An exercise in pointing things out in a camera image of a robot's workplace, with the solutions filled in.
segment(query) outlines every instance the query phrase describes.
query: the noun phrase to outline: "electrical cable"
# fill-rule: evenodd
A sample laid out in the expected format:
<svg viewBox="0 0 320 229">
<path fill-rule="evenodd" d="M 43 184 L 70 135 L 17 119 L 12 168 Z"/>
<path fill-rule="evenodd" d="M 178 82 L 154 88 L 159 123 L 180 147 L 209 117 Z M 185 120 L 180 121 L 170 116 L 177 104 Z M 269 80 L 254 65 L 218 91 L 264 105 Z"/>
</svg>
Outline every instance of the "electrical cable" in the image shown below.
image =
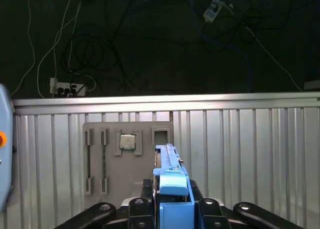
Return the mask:
<svg viewBox="0 0 320 229">
<path fill-rule="evenodd" d="M 194 4 L 191 4 L 190 0 L 184 0 L 186 4 L 191 8 L 194 14 L 198 16 L 199 19 L 203 18 L 203 13 L 199 11 Z"/>
<path fill-rule="evenodd" d="M 253 43 L 256 41 L 256 32 L 257 32 L 257 31 L 263 31 L 263 30 L 264 30 L 263 28 L 258 28 L 258 26 L 259 26 L 260 23 L 262 22 L 262 19 L 278 16 L 278 15 L 274 15 L 274 16 L 262 16 L 262 13 L 261 13 L 258 9 L 256 9 L 256 8 L 253 7 L 252 2 L 251 2 L 250 0 L 248 0 L 248 1 L 249 1 L 249 3 L 250 3 L 250 8 L 245 12 L 245 15 L 242 16 L 242 18 L 241 18 L 242 23 L 239 23 L 235 28 L 232 28 L 231 30 L 228 30 L 228 31 L 226 31 L 226 32 L 222 33 L 221 35 L 219 35 L 219 36 L 217 36 L 217 37 L 214 38 L 214 39 L 216 39 L 216 38 L 218 38 L 218 37 L 220 37 L 220 36 L 226 35 L 226 34 L 228 34 L 228 33 L 230 33 L 230 32 L 233 31 L 233 35 L 232 35 L 231 39 L 228 41 L 228 43 L 227 43 L 224 47 L 221 48 L 221 50 L 218 51 L 218 53 L 229 47 L 229 44 L 232 43 L 233 38 L 235 37 L 235 35 L 236 35 L 237 32 L 240 33 L 240 35 L 241 35 L 240 38 L 241 38 L 241 40 L 242 40 L 242 42 L 243 42 L 244 44 L 247 44 L 247 45 L 253 44 Z M 297 8 L 292 9 L 293 0 L 291 0 L 290 8 L 289 8 L 289 13 L 292 12 L 292 11 L 299 10 L 299 9 L 301 9 L 301 8 L 303 8 L 303 7 L 306 7 L 306 6 L 310 5 L 311 3 L 315 2 L 315 1 L 316 1 L 316 0 L 312 0 L 312 1 L 310 1 L 310 2 L 308 2 L 308 3 L 306 3 L 306 4 L 304 4 L 304 5 L 302 5 L 302 6 L 300 6 L 300 7 L 297 7 Z M 193 13 L 195 14 L 195 13 L 196 13 L 196 12 L 195 12 L 195 7 L 194 7 L 194 5 L 192 4 L 192 0 L 191 0 L 191 1 L 187 0 L 187 2 L 188 2 L 188 5 L 191 6 L 192 11 L 193 11 Z M 249 14 L 249 13 L 250 13 L 250 14 L 252 14 L 252 13 L 258 13 L 258 16 L 247 15 L 247 14 Z M 286 24 L 287 24 L 287 19 L 289 19 L 288 15 L 286 16 L 285 24 L 284 24 L 284 26 L 282 26 L 282 27 L 285 27 L 285 26 L 286 26 Z M 242 35 L 242 33 L 241 33 L 241 28 L 242 28 L 242 26 L 243 26 L 244 24 L 245 24 L 246 27 L 250 27 L 250 28 L 251 28 L 250 33 L 253 35 L 253 38 L 252 38 L 251 40 L 249 40 L 249 41 L 248 41 L 248 40 L 245 40 L 244 37 L 243 37 L 243 35 Z M 204 42 L 205 42 L 205 41 L 208 41 L 208 37 L 203 36 L 203 34 L 204 34 L 204 33 L 202 32 L 202 33 L 201 33 L 201 39 L 202 39 Z M 122 34 L 122 35 L 119 34 L 119 36 L 123 36 L 123 37 L 134 37 L 134 38 L 149 39 L 149 40 L 158 40 L 158 41 L 168 42 L 168 43 L 172 43 L 172 44 L 180 44 L 180 42 L 170 41 L 170 40 L 167 40 L 167 39 L 156 38 L 156 37 L 131 36 L 131 35 L 123 35 L 123 34 Z M 250 72 L 250 71 L 248 71 L 248 91 L 250 91 L 250 86 L 249 86 L 249 85 L 250 85 L 250 84 L 249 84 L 249 81 L 250 81 L 250 80 L 249 80 L 249 78 L 251 78 L 251 72 Z"/>
<path fill-rule="evenodd" d="M 76 14 L 75 14 L 74 18 L 71 19 L 71 20 L 74 20 L 74 24 L 73 24 L 73 28 L 72 28 L 72 34 L 71 34 L 72 36 L 74 35 L 75 30 L 76 30 L 76 25 L 77 25 L 77 20 L 78 20 L 79 12 L 80 12 L 80 9 L 81 9 L 81 5 L 82 5 L 82 3 L 81 3 L 81 0 L 80 0 L 79 4 L 78 4 L 78 8 L 76 10 Z M 70 42 L 70 53 L 69 53 L 68 63 L 67 63 L 69 68 L 70 68 L 72 50 L 73 50 L 73 41 L 71 40 L 71 42 Z M 55 76 L 54 76 L 54 78 L 56 78 L 57 77 L 57 61 L 56 61 L 55 49 L 53 49 L 53 53 L 54 53 L 54 66 L 55 66 Z M 91 78 L 93 83 L 94 83 L 93 88 L 92 89 L 87 89 L 86 91 L 87 92 L 93 92 L 97 87 L 96 80 L 91 75 L 85 74 L 85 76 Z"/>
<path fill-rule="evenodd" d="M 80 73 L 78 73 L 74 78 L 72 78 L 72 80 L 70 81 L 70 91 L 72 92 L 73 91 L 73 87 L 72 87 L 72 84 L 73 84 L 73 82 L 75 81 L 75 79 L 76 78 L 79 78 L 79 77 L 83 77 L 83 76 L 86 76 L 86 77 L 89 77 L 89 78 L 91 78 L 92 80 L 93 80 L 93 82 L 94 82 L 94 87 L 92 88 L 92 89 L 90 89 L 90 90 L 86 90 L 87 92 L 92 92 L 94 89 L 96 89 L 96 87 L 97 87 L 97 84 L 98 84 L 98 82 L 96 81 L 96 79 L 94 78 L 94 77 L 92 77 L 91 75 L 89 75 L 89 74 L 80 74 Z"/>
<path fill-rule="evenodd" d="M 140 35 L 126 35 L 126 34 L 118 34 L 118 37 L 160 41 L 160 42 L 170 43 L 170 44 L 179 45 L 179 46 L 201 45 L 203 43 L 202 41 L 178 41 L 178 40 L 159 38 L 154 36 L 140 36 Z"/>
<path fill-rule="evenodd" d="M 316 3 L 317 1 L 320 1 L 320 0 L 311 0 L 311 1 L 308 1 L 296 8 L 292 8 L 289 12 L 290 13 L 293 13 L 293 12 L 296 12 L 296 11 L 299 11 L 301 9 L 304 9 L 314 3 Z M 239 9 L 237 9 L 237 7 L 235 6 L 235 3 L 233 3 L 233 6 L 234 6 L 234 10 L 238 10 L 240 11 Z M 256 18 L 260 18 L 260 19 L 270 19 L 270 18 L 276 18 L 276 17 L 281 17 L 281 16 L 285 16 L 286 13 L 277 13 L 277 14 L 272 14 L 272 15 L 263 15 L 263 16 L 250 16 L 250 18 L 252 19 L 256 19 Z"/>
<path fill-rule="evenodd" d="M 270 30 L 281 30 L 283 28 L 285 28 L 288 24 L 288 21 L 289 21 L 289 18 L 290 18 L 290 15 L 291 15 L 291 11 L 292 11 L 292 7 L 293 7 L 293 4 L 294 4 L 294 0 L 291 0 L 290 1 L 290 6 L 289 6 L 289 10 L 285 16 L 285 20 L 284 20 L 284 23 L 282 25 L 279 25 L 279 26 L 269 26 L 269 27 L 264 27 L 264 28 L 257 28 L 258 31 L 270 31 Z"/>
<path fill-rule="evenodd" d="M 81 1 L 80 1 L 79 4 L 78 4 L 78 8 L 77 8 L 77 12 L 76 12 L 75 16 L 74 16 L 73 18 L 71 18 L 71 19 L 63 26 L 62 29 L 64 29 L 66 26 L 68 26 L 73 20 L 75 20 L 75 22 L 74 22 L 74 27 L 75 27 L 75 25 L 76 25 L 76 23 L 77 23 L 77 18 L 78 18 L 78 14 L 79 14 L 80 8 L 81 8 Z M 58 39 L 58 37 L 59 37 L 60 34 L 61 34 L 61 29 L 59 29 L 58 32 L 56 33 L 55 39 L 54 39 L 54 44 L 53 44 L 54 79 L 57 78 L 57 56 L 56 56 L 56 46 L 55 46 L 55 45 L 56 45 L 57 42 L 58 42 L 57 39 Z M 54 89 L 52 90 L 52 98 L 54 98 L 55 90 L 56 90 L 56 89 L 57 89 L 57 88 L 54 88 Z"/>
<path fill-rule="evenodd" d="M 122 14 L 122 17 L 120 18 L 120 21 L 119 21 L 117 27 L 115 28 L 115 30 L 113 32 L 113 36 L 111 37 L 111 41 L 113 41 L 116 38 L 117 33 L 120 30 L 120 28 L 121 28 L 121 26 L 122 26 L 122 24 L 123 24 L 123 22 L 124 22 L 124 20 L 125 20 L 125 18 L 127 16 L 128 12 L 129 12 L 129 10 L 130 10 L 130 8 L 132 7 L 132 5 L 135 2 L 136 2 L 136 0 L 129 0 L 129 2 L 128 2 L 125 10 L 124 10 L 124 13 Z"/>
<path fill-rule="evenodd" d="M 80 87 L 80 89 L 76 92 L 76 94 L 74 94 L 74 96 L 73 97 L 77 97 L 78 96 L 78 94 L 79 94 L 79 92 L 81 92 L 81 90 L 85 87 L 86 85 L 83 85 L 82 87 Z"/>
<path fill-rule="evenodd" d="M 199 28 L 199 25 L 197 25 L 197 22 L 196 22 L 196 18 L 195 18 L 195 13 L 193 10 L 192 11 L 192 20 L 193 20 L 193 24 L 194 26 L 196 27 L 196 29 L 199 30 L 200 32 L 200 35 L 201 35 L 201 38 L 207 42 L 210 42 L 211 44 L 223 49 L 226 47 L 226 45 L 223 45 L 215 40 L 212 40 L 210 39 L 209 37 L 207 37 L 202 31 L 201 29 Z M 238 49 L 237 47 L 233 46 L 233 45 L 227 45 L 228 49 L 231 49 L 237 53 L 239 53 L 240 55 L 242 55 L 247 63 L 247 70 L 248 70 L 248 79 L 247 79 L 247 92 L 250 93 L 251 92 L 251 75 L 252 75 L 252 69 L 251 69 L 251 64 L 249 62 L 249 58 L 248 58 L 248 55 L 245 54 L 244 52 L 242 52 L 240 49 Z"/>
<path fill-rule="evenodd" d="M 40 66 L 41 66 L 42 62 L 45 60 L 45 58 L 48 56 L 48 54 L 55 48 L 55 46 L 59 43 L 59 41 L 60 41 L 60 39 L 61 39 L 61 34 L 62 34 L 62 31 L 63 31 L 63 28 L 64 28 L 65 18 L 66 18 L 67 11 L 68 11 L 68 9 L 69 9 L 70 2 L 71 2 L 71 0 L 68 0 L 68 3 L 67 3 L 67 5 L 66 5 L 66 8 L 65 8 L 65 11 L 64 11 L 64 14 L 63 14 L 63 19 L 62 19 L 62 23 L 61 23 L 61 29 L 60 29 L 60 33 L 59 33 L 58 40 L 57 40 L 57 42 L 53 45 L 53 47 L 51 47 L 51 49 L 43 56 L 43 58 L 42 58 L 41 61 L 39 62 L 38 68 L 37 68 L 36 85 L 37 85 L 38 93 L 39 93 L 39 95 L 40 95 L 42 98 L 45 98 L 45 97 L 41 94 L 41 92 L 40 92 L 40 87 L 39 87 L 39 72 L 40 72 Z"/>
<path fill-rule="evenodd" d="M 223 4 L 224 7 L 226 7 L 228 9 L 228 11 L 234 15 L 234 17 L 236 18 L 234 12 L 231 10 L 231 8 L 229 6 L 227 6 L 226 4 Z M 268 56 L 285 72 L 288 74 L 288 76 L 290 77 L 291 81 L 293 82 L 293 84 L 295 85 L 295 87 L 299 90 L 299 91 L 303 91 L 295 82 L 295 80 L 293 79 L 293 77 L 291 76 L 291 74 L 270 54 L 270 52 L 268 52 L 268 50 L 264 47 L 264 45 L 259 41 L 259 39 L 256 37 L 256 35 L 250 30 L 249 27 L 247 27 L 245 25 L 245 28 L 253 35 L 253 37 L 255 38 L 256 42 L 261 46 L 261 48 L 268 54 Z"/>
<path fill-rule="evenodd" d="M 137 5 L 131 8 L 128 11 L 128 15 L 138 13 L 140 11 L 146 10 L 147 8 L 151 8 L 151 7 L 180 5 L 185 3 L 186 3 L 185 0 L 147 0 L 147 2 L 144 2 L 140 5 Z"/>
<path fill-rule="evenodd" d="M 88 30 L 95 30 L 96 32 L 93 34 L 87 33 Z M 74 42 L 74 50 L 73 53 L 75 55 L 75 61 L 77 62 L 77 66 L 68 67 L 68 52 L 70 48 L 70 42 Z M 105 61 L 104 57 L 106 54 L 106 50 L 112 52 L 114 56 L 114 63 L 108 68 L 101 68 L 101 64 Z M 62 57 L 61 57 L 61 67 L 68 74 L 77 74 L 82 70 L 93 70 L 97 73 L 103 73 L 99 75 L 99 79 L 112 79 L 115 82 L 118 80 L 114 80 L 113 77 L 106 76 L 106 73 L 110 72 L 115 66 L 119 66 L 122 81 L 120 80 L 121 87 L 128 88 L 127 82 L 128 76 L 124 71 L 121 59 L 119 57 L 119 53 L 111 40 L 109 39 L 105 29 L 96 24 L 82 24 L 79 26 L 67 45 L 65 46 Z M 89 75 L 87 72 L 80 73 L 80 76 L 90 76 L 95 80 L 96 83 L 98 81 L 93 77 L 93 75 Z"/>
<path fill-rule="evenodd" d="M 22 82 L 24 81 L 25 77 L 27 76 L 27 74 L 34 68 L 35 64 L 36 64 L 36 54 L 35 54 L 35 49 L 34 49 L 34 45 L 32 43 L 31 40 L 31 36 L 30 36 L 30 27 L 31 27 L 31 8 L 30 8 L 30 0 L 28 0 L 28 13 L 29 13 L 29 23 L 28 23 L 28 28 L 27 28 L 27 35 L 28 35 L 28 39 L 31 45 L 31 50 L 32 50 L 32 55 L 33 55 L 33 63 L 31 65 L 31 67 L 26 71 L 26 73 L 23 75 L 23 77 L 21 78 L 21 81 L 18 85 L 18 87 L 14 90 L 14 92 L 11 93 L 10 96 L 13 96 L 21 87 Z"/>
<path fill-rule="evenodd" d="M 108 0 L 103 0 L 103 18 L 105 26 L 107 27 L 109 25 L 108 22 Z"/>
<path fill-rule="evenodd" d="M 227 16 L 216 18 L 216 22 L 217 22 L 217 20 L 219 20 L 219 19 L 224 19 L 224 18 L 227 18 Z M 207 24 L 202 28 L 202 30 L 201 30 L 201 33 L 202 33 L 202 34 L 205 34 L 205 29 L 208 28 L 208 25 L 211 25 L 211 23 L 210 23 L 210 24 L 207 23 Z M 223 36 L 226 36 L 226 35 L 230 34 L 231 32 L 233 32 L 231 38 L 230 38 L 230 39 L 228 40 L 228 42 L 224 45 L 224 47 L 220 47 L 220 49 L 219 49 L 219 50 L 216 50 L 216 51 L 212 51 L 211 49 L 209 49 L 209 47 L 207 46 L 207 43 L 211 43 L 211 42 L 210 42 L 210 41 L 207 41 L 207 40 L 205 40 L 203 37 L 201 37 L 201 40 L 202 40 L 204 49 L 205 49 L 207 52 L 209 52 L 209 53 L 214 53 L 214 54 L 220 54 L 220 53 L 222 53 L 224 50 L 228 49 L 228 46 L 230 46 L 230 44 L 231 44 L 232 41 L 234 40 L 234 38 L 235 38 L 235 36 L 236 36 L 236 34 L 237 34 L 240 26 L 242 26 L 242 24 L 241 24 L 241 23 L 238 23 L 235 27 L 232 27 L 231 29 L 228 29 L 228 30 L 224 31 L 223 33 L 221 33 L 221 34 L 219 34 L 219 35 L 217 35 L 217 36 L 210 37 L 211 40 L 214 40 L 214 41 L 215 41 L 215 40 L 217 40 L 217 39 L 219 39 L 219 38 L 221 38 L 221 37 L 223 37 Z"/>
<path fill-rule="evenodd" d="M 239 17 L 239 16 L 236 16 L 236 12 L 234 12 L 234 14 L 235 14 L 235 18 L 238 20 L 238 21 L 241 21 L 241 23 L 240 24 L 238 24 L 235 28 L 232 28 L 232 29 L 230 29 L 230 30 L 227 30 L 225 33 L 223 33 L 223 34 L 228 34 L 228 33 L 230 33 L 230 32 L 232 32 L 233 30 L 237 30 L 237 32 L 239 33 L 239 35 L 240 35 L 240 40 L 242 41 L 242 43 L 243 44 L 246 44 L 246 45 L 252 45 L 253 43 L 255 43 L 255 38 L 254 37 L 250 37 L 250 40 L 247 40 L 247 39 L 245 39 L 245 36 L 243 35 L 243 30 L 242 30 L 242 28 L 243 28 L 243 26 L 245 25 L 245 26 L 247 26 L 247 27 L 249 27 L 250 29 L 251 29 L 251 31 L 253 31 L 254 32 L 254 34 L 256 35 L 257 34 L 257 32 L 258 31 L 264 31 L 264 29 L 263 28 L 259 28 L 259 25 L 262 23 L 262 21 L 263 21 L 263 19 L 267 19 L 267 18 L 273 18 L 273 17 L 277 17 L 277 16 L 279 16 L 279 15 L 268 15 L 268 16 L 263 16 L 262 15 L 262 13 L 261 13 L 261 11 L 260 10 L 258 10 L 257 8 L 255 8 L 254 6 L 253 6 L 253 2 L 251 1 L 251 0 L 245 0 L 246 2 L 248 2 L 248 9 L 246 10 L 246 11 L 241 11 L 240 9 L 238 9 L 237 8 L 237 3 L 239 2 L 240 0 L 235 0 L 234 1 L 234 3 L 233 3 L 233 9 L 235 10 L 235 11 L 237 11 L 237 12 L 241 12 L 242 13 L 242 15 Z M 312 4 L 312 3 L 314 3 L 314 2 L 316 2 L 317 0 L 311 0 L 311 1 L 309 1 L 309 2 L 307 2 L 306 4 L 304 4 L 304 5 L 302 5 L 302 6 L 299 6 L 299 7 L 297 7 L 297 8 L 294 8 L 294 9 L 292 9 L 292 3 L 290 4 L 291 6 L 290 6 L 290 9 L 289 9 L 289 12 L 288 13 L 291 13 L 291 12 L 294 12 L 294 11 L 297 11 L 297 10 L 300 10 L 300 9 L 302 9 L 302 8 L 304 8 L 304 7 L 306 7 L 306 6 L 308 6 L 308 5 L 310 5 L 310 4 Z M 287 25 L 287 23 L 288 23 L 288 20 L 289 19 L 289 17 L 288 17 L 288 15 L 286 16 L 286 20 L 285 20 L 285 22 L 284 22 L 284 24 L 280 27 L 278 27 L 278 28 L 275 28 L 275 27 L 270 27 L 270 28 L 266 28 L 266 30 L 268 29 L 268 30 L 273 30 L 273 29 L 282 29 L 282 28 L 284 28 L 286 25 Z M 207 45 L 206 45 L 206 43 L 204 43 L 204 47 L 205 47 L 205 49 L 208 51 L 208 52 L 212 52 L 210 49 L 208 49 L 208 47 L 207 47 Z M 219 50 L 219 51 L 215 51 L 215 53 L 220 53 L 221 51 L 223 51 L 223 50 L 225 50 L 226 48 L 223 48 L 223 49 L 221 49 L 221 50 Z"/>
</svg>

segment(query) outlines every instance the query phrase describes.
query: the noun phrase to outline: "orange button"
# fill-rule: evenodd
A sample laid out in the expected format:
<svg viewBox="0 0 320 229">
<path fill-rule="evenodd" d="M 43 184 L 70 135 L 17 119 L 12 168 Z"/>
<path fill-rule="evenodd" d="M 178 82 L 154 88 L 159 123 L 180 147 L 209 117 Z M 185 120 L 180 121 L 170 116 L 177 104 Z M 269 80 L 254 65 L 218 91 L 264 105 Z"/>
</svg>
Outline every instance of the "orange button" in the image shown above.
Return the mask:
<svg viewBox="0 0 320 229">
<path fill-rule="evenodd" d="M 0 131 L 0 148 L 3 148 L 7 143 L 6 134 Z"/>
</svg>

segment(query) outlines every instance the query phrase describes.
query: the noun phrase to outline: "blue cable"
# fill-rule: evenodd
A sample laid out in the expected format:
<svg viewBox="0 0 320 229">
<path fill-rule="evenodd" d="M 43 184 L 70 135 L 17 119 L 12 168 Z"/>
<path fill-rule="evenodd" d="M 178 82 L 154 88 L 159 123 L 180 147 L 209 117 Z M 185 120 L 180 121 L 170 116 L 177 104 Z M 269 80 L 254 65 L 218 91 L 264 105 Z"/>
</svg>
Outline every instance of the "blue cable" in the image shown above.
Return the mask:
<svg viewBox="0 0 320 229">
<path fill-rule="evenodd" d="M 191 5 L 191 9 L 192 9 L 192 21 L 193 21 L 194 27 L 195 27 L 197 30 L 199 30 L 201 37 L 202 37 L 205 41 L 207 41 L 207 42 L 209 42 L 209 43 L 211 43 L 211 44 L 213 44 L 213 45 L 215 45 L 215 46 L 217 46 L 217 47 L 219 47 L 219 48 L 228 48 L 228 49 L 234 50 L 235 52 L 239 53 L 241 56 L 244 57 L 244 59 L 245 59 L 245 61 L 246 61 L 246 63 L 247 63 L 247 66 L 248 66 L 247 92 L 250 93 L 250 92 L 251 92 L 251 80 L 252 80 L 252 68 L 251 68 L 251 64 L 250 64 L 250 62 L 249 62 L 248 55 L 245 54 L 243 51 L 241 51 L 241 50 L 240 50 L 239 48 L 237 48 L 236 46 L 229 45 L 229 46 L 226 47 L 226 45 L 221 44 L 220 42 L 217 42 L 217 41 L 215 41 L 215 40 L 210 39 L 209 37 L 207 37 L 207 36 L 202 32 L 202 30 L 201 30 L 201 28 L 200 28 L 200 25 L 197 24 L 197 18 L 195 17 L 196 13 L 195 13 L 195 11 L 194 11 L 194 2 L 193 2 L 193 0 L 190 0 L 190 5 Z"/>
</svg>

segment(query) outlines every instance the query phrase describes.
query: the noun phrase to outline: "metal panel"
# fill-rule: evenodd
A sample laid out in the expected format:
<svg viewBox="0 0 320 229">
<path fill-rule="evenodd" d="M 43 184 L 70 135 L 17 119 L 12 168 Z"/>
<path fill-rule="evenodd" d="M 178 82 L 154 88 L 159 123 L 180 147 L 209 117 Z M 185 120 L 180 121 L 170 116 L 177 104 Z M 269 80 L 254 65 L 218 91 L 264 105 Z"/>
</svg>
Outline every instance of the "metal panel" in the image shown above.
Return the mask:
<svg viewBox="0 0 320 229">
<path fill-rule="evenodd" d="M 170 121 L 203 195 L 319 228 L 320 94 L 16 100 L 14 188 L 0 229 L 47 229 L 84 209 L 84 122 Z"/>
</svg>

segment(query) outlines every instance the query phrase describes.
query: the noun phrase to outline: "white cable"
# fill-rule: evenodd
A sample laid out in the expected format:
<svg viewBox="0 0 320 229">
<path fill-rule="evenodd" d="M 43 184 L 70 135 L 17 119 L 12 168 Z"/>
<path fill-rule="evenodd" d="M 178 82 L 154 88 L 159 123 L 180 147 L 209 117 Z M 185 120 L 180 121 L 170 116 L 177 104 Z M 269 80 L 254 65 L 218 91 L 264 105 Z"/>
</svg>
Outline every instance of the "white cable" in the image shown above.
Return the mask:
<svg viewBox="0 0 320 229">
<path fill-rule="evenodd" d="M 68 21 L 62 28 L 62 29 L 64 29 L 66 26 L 68 26 L 74 20 L 73 29 L 72 29 L 72 35 L 71 36 L 74 35 L 75 30 L 76 30 L 76 25 L 77 25 L 77 20 L 78 20 L 78 15 L 79 15 L 79 12 L 80 12 L 80 9 L 81 9 L 81 5 L 82 5 L 81 1 L 79 1 L 75 16 L 70 21 Z M 55 45 L 59 42 L 59 41 L 57 41 L 57 39 L 58 39 L 58 36 L 59 36 L 60 33 L 61 33 L 61 29 L 56 33 L 56 36 L 55 36 L 55 39 L 54 39 L 54 45 L 53 45 L 54 46 L 54 48 L 53 48 L 53 57 L 54 57 L 54 78 L 55 79 L 57 78 L 57 57 L 56 57 L 56 46 Z M 71 55 L 72 55 L 72 46 L 73 46 L 73 41 L 71 40 L 70 53 L 69 53 L 69 58 L 68 58 L 68 68 L 70 68 L 70 60 L 71 60 Z M 80 75 L 80 73 L 72 72 L 71 70 L 70 70 L 70 72 L 75 74 L 75 75 Z M 86 90 L 86 91 L 87 92 L 92 92 L 97 87 L 96 80 L 90 75 L 86 75 L 86 76 L 91 78 L 93 80 L 93 83 L 94 83 L 93 88 L 90 89 L 90 90 Z M 55 92 L 53 90 L 52 91 L 52 98 L 54 97 L 54 94 L 55 94 Z"/>
<path fill-rule="evenodd" d="M 81 1 L 79 1 L 78 9 L 76 11 L 75 21 L 74 21 L 73 29 L 72 29 L 72 36 L 74 35 L 75 30 L 76 30 L 76 25 L 77 25 L 78 14 L 80 12 L 80 8 L 81 8 Z M 71 55 L 72 55 L 72 45 L 73 45 L 73 40 L 71 40 L 71 42 L 70 42 L 70 53 L 69 53 L 69 59 L 68 59 L 68 68 L 70 68 L 70 60 L 71 60 Z"/>
<path fill-rule="evenodd" d="M 234 12 L 230 9 L 230 7 L 228 7 L 226 4 L 223 4 L 228 10 L 229 12 L 231 12 L 231 14 L 236 18 Z M 256 37 L 256 35 L 250 30 L 249 27 L 247 27 L 246 25 L 244 25 L 245 28 L 253 35 L 253 37 L 255 37 L 256 42 L 261 46 L 261 48 L 265 51 L 265 53 L 267 53 L 269 55 L 269 57 L 285 72 L 288 74 L 288 76 L 290 77 L 291 81 L 293 82 L 293 84 L 295 85 L 295 87 L 299 90 L 299 91 L 303 91 L 295 82 L 295 80 L 293 79 L 293 77 L 291 76 L 291 74 L 270 54 L 270 52 L 267 51 L 267 49 L 264 47 L 264 45 L 262 45 L 262 43 L 259 41 L 259 39 Z"/>
<path fill-rule="evenodd" d="M 70 21 L 68 21 L 62 28 L 62 29 L 64 29 L 66 26 L 68 26 L 74 20 L 72 36 L 75 33 L 75 29 L 76 29 L 76 24 L 77 24 L 77 19 L 78 19 L 80 8 L 81 8 L 81 1 L 79 1 L 78 8 L 76 10 L 75 16 Z M 61 33 L 61 29 L 56 33 L 56 36 L 55 36 L 55 39 L 54 39 L 54 45 L 57 43 L 57 39 L 58 39 L 58 36 L 59 36 L 60 33 Z M 68 66 L 69 67 L 70 67 L 69 64 L 70 64 L 71 54 L 72 54 L 72 41 L 71 41 L 71 49 L 70 49 L 69 61 L 68 61 Z M 57 57 L 56 57 L 56 47 L 55 46 L 53 48 L 53 57 L 54 57 L 54 78 L 56 79 L 57 78 Z"/>
<path fill-rule="evenodd" d="M 29 23 L 28 23 L 28 29 L 27 29 L 27 35 L 28 35 L 28 39 L 31 45 L 31 50 L 32 50 L 32 55 L 33 55 L 33 63 L 32 66 L 26 71 L 26 73 L 23 75 L 23 77 L 21 78 L 21 81 L 18 85 L 18 87 L 15 89 L 15 91 L 13 93 L 11 93 L 11 96 L 13 96 L 21 87 L 22 82 L 24 81 L 26 75 L 34 68 L 35 64 L 36 64 L 36 54 L 35 54 L 35 49 L 34 49 L 34 45 L 32 43 L 31 40 L 31 36 L 30 36 L 30 27 L 31 27 L 31 8 L 30 8 L 30 0 L 28 0 L 28 12 L 29 12 Z"/>
<path fill-rule="evenodd" d="M 59 33 L 59 37 L 57 42 L 53 45 L 53 47 L 51 47 L 51 49 L 43 56 L 43 58 L 41 59 L 41 61 L 39 62 L 38 68 L 37 68 L 37 73 L 36 73 L 36 85 L 37 85 L 37 89 L 38 89 L 38 93 L 40 95 L 40 97 L 45 98 L 41 92 L 40 92 L 40 87 L 39 87 L 39 71 L 40 71 L 40 66 L 42 64 L 42 62 L 45 60 L 45 58 L 48 56 L 48 54 L 55 48 L 55 46 L 59 43 L 60 39 L 61 39 L 61 34 L 62 34 L 62 30 L 64 28 L 64 23 L 65 23 L 65 18 L 66 18 L 66 14 L 67 11 L 69 9 L 69 5 L 70 5 L 71 0 L 68 1 L 64 14 L 63 14 L 63 19 L 62 19 L 62 23 L 61 23 L 61 29 L 60 29 L 60 33 Z"/>
</svg>

